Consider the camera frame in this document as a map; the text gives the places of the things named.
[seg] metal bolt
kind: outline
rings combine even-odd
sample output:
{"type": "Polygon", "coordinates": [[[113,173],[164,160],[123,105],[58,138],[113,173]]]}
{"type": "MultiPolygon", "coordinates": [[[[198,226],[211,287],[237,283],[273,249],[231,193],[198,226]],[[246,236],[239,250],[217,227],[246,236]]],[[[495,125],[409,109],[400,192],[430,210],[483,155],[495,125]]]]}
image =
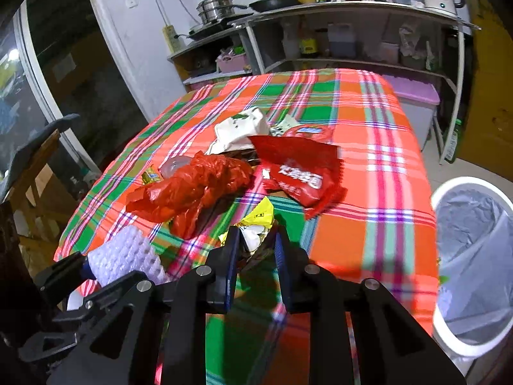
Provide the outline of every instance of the metal bolt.
{"type": "Polygon", "coordinates": [[[139,281],[137,284],[137,290],[141,293],[143,293],[144,291],[147,291],[150,288],[151,288],[151,282],[148,281],[147,279],[145,279],[143,281],[139,281]]]}
{"type": "Polygon", "coordinates": [[[314,264],[309,264],[305,266],[305,272],[310,275],[317,275],[321,271],[321,268],[314,264]]]}
{"type": "Polygon", "coordinates": [[[374,278],[367,278],[364,285],[368,289],[378,289],[380,287],[380,283],[374,278]]]}
{"type": "Polygon", "coordinates": [[[196,273],[201,277],[204,277],[205,275],[208,275],[211,272],[212,268],[207,265],[201,265],[196,268],[196,273]]]}

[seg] purple storage box lid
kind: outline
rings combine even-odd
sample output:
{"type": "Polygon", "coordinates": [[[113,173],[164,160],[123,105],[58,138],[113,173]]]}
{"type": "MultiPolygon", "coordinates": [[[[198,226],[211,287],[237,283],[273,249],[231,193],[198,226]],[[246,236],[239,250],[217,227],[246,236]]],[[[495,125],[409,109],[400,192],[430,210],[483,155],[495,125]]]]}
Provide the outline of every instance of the purple storage box lid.
{"type": "Polygon", "coordinates": [[[433,106],[437,106],[440,103],[440,97],[433,84],[391,75],[383,75],[383,78],[392,86],[397,97],[425,102],[433,106]]]}

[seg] table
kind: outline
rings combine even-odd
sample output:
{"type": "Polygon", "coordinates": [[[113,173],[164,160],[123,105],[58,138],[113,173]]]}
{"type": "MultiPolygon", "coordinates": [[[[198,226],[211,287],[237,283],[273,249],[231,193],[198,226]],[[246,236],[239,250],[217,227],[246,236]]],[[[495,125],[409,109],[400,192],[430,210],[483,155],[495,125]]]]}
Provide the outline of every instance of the table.
{"type": "MultiPolygon", "coordinates": [[[[275,73],[232,79],[190,92],[135,137],[109,165],[71,218],[56,259],[87,253],[122,227],[147,235],[173,277],[205,261],[217,236],[263,197],[261,178],[202,234],[188,241],[125,212],[141,173],[174,155],[206,150],[214,125],[248,107],[269,122],[284,109],[301,123],[333,127],[342,148],[347,194],[304,221],[294,200],[270,197],[292,242],[337,276],[379,279],[430,333],[437,297],[435,217],[426,171],[409,122],[381,76],[351,69],[275,73]]],[[[93,291],[92,282],[82,286],[93,291]]],[[[263,263],[238,278],[232,310],[207,321],[208,383],[306,383],[309,317],[287,315],[278,275],[263,263]]]]}

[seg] shelf leg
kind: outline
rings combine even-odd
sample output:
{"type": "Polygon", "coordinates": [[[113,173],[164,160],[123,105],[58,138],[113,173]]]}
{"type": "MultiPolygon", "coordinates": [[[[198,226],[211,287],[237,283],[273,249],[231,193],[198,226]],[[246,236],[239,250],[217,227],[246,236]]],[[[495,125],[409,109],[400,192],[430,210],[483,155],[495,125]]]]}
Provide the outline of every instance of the shelf leg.
{"type": "Polygon", "coordinates": [[[259,74],[265,74],[265,66],[264,60],[262,59],[262,54],[260,53],[260,48],[258,47],[257,38],[255,37],[255,32],[253,32],[253,27],[247,26],[246,30],[248,31],[249,41],[251,42],[251,46],[253,47],[253,52],[255,53],[256,63],[258,64],[258,69],[260,69],[259,74]]]}
{"type": "Polygon", "coordinates": [[[463,89],[463,70],[465,67],[465,41],[463,39],[463,28],[458,25],[458,78],[456,80],[456,97],[454,100],[454,108],[452,109],[452,117],[449,124],[449,130],[447,137],[443,144],[442,155],[440,156],[440,165],[445,163],[444,158],[447,155],[450,146],[450,139],[452,132],[456,125],[456,119],[458,118],[458,110],[460,110],[461,92],[463,89]]]}

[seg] trash can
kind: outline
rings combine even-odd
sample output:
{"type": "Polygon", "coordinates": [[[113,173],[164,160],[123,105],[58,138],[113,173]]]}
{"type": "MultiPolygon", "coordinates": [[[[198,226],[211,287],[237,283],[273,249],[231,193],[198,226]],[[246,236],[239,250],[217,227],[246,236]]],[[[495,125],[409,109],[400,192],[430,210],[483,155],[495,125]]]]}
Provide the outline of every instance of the trash can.
{"type": "Polygon", "coordinates": [[[455,359],[475,359],[513,325],[513,204],[496,186],[463,176],[432,195],[440,285],[433,336],[455,359]]]}

